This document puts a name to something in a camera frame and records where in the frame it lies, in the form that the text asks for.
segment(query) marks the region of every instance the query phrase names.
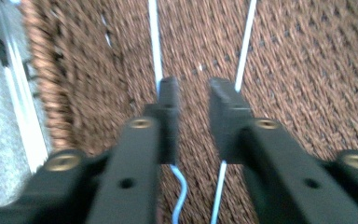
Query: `speckled gray floor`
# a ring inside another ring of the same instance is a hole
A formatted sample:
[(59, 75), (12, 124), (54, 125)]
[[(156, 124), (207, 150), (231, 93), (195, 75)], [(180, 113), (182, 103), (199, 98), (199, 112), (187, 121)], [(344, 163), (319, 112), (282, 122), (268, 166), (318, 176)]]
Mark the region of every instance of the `speckled gray floor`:
[[(13, 6), (7, 6), (15, 36), (20, 45), (21, 57), (29, 58), (26, 38), (21, 27), (21, 14)], [(33, 93), (37, 92), (34, 81), (30, 82)], [(44, 113), (39, 99), (34, 98), (39, 121), (44, 123)], [(50, 149), (46, 128), (42, 125), (42, 132)], [(16, 199), (24, 181), (31, 176), (28, 161), (21, 141), (19, 127), (10, 100), (9, 90), (4, 75), (4, 68), (0, 64), (0, 205), (7, 204)]]

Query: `brown woven surface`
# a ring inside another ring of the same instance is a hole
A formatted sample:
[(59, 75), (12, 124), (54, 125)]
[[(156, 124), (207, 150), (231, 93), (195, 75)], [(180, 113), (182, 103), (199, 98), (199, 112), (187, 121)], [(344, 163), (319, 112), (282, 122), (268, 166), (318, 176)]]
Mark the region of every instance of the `brown woven surface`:
[[(113, 145), (125, 119), (156, 94), (147, 2), (90, 2), (29, 0), (22, 9), (53, 144), (93, 155)], [(177, 76), (181, 90), (180, 167), (189, 186), (181, 220), (208, 223), (219, 161), (207, 83), (234, 80), (249, 2), (158, 6), (165, 76)], [(358, 149), (358, 1), (259, 1), (251, 42), (242, 94), (255, 115), (280, 120), (326, 160)], [(162, 176), (170, 222), (179, 185), (167, 167)], [(239, 167), (228, 167), (219, 219), (255, 221)]]

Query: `brown mat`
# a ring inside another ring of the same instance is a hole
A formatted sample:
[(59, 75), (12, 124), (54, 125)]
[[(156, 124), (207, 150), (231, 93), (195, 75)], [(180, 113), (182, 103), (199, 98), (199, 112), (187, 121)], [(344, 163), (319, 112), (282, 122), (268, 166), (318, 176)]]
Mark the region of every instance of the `brown mat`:
[[(207, 83), (234, 80), (249, 1), (158, 6), (165, 76), (181, 87), (180, 167), (189, 185), (181, 220), (208, 223), (219, 160)], [(125, 119), (156, 99), (147, 2), (28, 0), (22, 9), (54, 146), (90, 155), (109, 148)], [(358, 1), (259, 1), (251, 42), (242, 94), (255, 115), (280, 120), (326, 160), (358, 149)], [(221, 223), (255, 221), (241, 181), (230, 166)], [(179, 184), (167, 167), (161, 186), (170, 222)]]

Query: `wicker surface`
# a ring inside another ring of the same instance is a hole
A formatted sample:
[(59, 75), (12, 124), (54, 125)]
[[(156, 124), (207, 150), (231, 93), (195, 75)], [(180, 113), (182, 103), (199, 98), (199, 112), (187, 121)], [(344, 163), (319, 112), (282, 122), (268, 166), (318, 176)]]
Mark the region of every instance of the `wicker surface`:
[[(158, 6), (165, 76), (177, 76), (181, 89), (189, 185), (181, 219), (207, 223), (219, 163), (207, 83), (234, 80), (249, 2)], [(22, 9), (55, 148), (93, 155), (112, 146), (125, 119), (156, 99), (147, 2), (29, 0)], [(251, 42), (242, 94), (255, 115), (280, 120), (325, 160), (358, 149), (358, 1), (259, 1)], [(228, 168), (226, 183), (221, 223), (254, 222), (239, 167)], [(161, 187), (169, 222), (179, 185), (167, 167)]]

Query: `brown rug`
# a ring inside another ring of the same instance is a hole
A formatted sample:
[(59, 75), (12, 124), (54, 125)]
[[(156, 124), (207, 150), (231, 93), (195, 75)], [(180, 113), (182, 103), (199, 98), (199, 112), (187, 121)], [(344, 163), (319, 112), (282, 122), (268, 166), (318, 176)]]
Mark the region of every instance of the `brown rug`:
[[(182, 223), (208, 223), (212, 213), (219, 160), (208, 79), (234, 81), (249, 6), (223, 2), (158, 3), (164, 73), (181, 90)], [(22, 9), (55, 148), (109, 148), (156, 99), (147, 1), (28, 0)], [(358, 149), (358, 1), (258, 1), (251, 42), (242, 94), (255, 115), (280, 120), (325, 160)], [(180, 186), (168, 167), (162, 176), (169, 223)], [(240, 167), (228, 167), (219, 220), (256, 221)]]

